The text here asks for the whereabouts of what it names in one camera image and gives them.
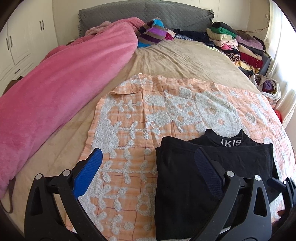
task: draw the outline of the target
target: drawer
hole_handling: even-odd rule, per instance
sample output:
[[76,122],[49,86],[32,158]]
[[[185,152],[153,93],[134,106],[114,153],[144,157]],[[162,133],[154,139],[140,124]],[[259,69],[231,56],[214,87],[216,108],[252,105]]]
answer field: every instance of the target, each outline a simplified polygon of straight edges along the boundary
[[26,68],[21,74],[20,76],[25,77],[28,73],[30,73],[31,70],[33,70],[35,68],[35,64],[31,64],[28,68]]
[[30,67],[34,66],[33,57],[31,54],[24,57],[17,65],[15,65],[1,80],[0,80],[0,96],[4,92],[10,81],[16,80],[22,73],[30,72]]

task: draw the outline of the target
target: striped pillow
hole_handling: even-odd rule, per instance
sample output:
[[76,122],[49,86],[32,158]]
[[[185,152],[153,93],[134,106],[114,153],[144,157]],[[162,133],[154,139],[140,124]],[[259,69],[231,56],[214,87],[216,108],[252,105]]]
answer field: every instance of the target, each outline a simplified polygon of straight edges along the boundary
[[163,27],[163,23],[159,18],[154,18],[140,27],[136,35],[139,42],[138,48],[148,47],[165,39],[166,29]]

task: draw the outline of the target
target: plastic bag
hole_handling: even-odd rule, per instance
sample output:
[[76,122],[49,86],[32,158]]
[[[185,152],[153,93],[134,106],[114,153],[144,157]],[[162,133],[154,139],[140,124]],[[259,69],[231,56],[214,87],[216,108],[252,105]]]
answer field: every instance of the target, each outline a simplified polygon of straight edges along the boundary
[[[265,77],[261,74],[254,74],[251,76],[250,78],[251,82],[256,86],[256,88],[261,92],[262,95],[264,95],[268,102],[270,103],[271,107],[274,109],[276,106],[276,103],[279,101],[279,99],[281,98],[281,89],[279,87],[279,83],[271,78]],[[273,84],[275,93],[271,94],[271,93],[267,93],[262,91],[263,89],[263,84],[270,80]]]

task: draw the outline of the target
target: green sweater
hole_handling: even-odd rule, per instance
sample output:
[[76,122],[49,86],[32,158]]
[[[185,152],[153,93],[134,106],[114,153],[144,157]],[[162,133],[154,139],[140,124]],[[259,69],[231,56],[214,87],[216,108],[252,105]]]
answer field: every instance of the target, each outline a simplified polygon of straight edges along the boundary
[[211,27],[211,30],[214,33],[217,33],[217,34],[228,34],[228,35],[231,35],[233,38],[235,38],[237,36],[236,34],[234,34],[233,32],[230,32],[229,30],[227,30],[225,28],[214,28],[214,27]]

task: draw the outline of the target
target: gray headboard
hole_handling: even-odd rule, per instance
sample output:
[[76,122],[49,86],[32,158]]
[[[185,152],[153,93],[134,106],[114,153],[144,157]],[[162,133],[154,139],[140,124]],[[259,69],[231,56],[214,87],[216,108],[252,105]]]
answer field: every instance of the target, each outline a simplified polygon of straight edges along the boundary
[[123,18],[138,17],[147,22],[155,17],[168,29],[205,32],[211,27],[213,11],[198,7],[159,0],[130,0],[106,3],[79,10],[79,34],[104,21],[114,22]]

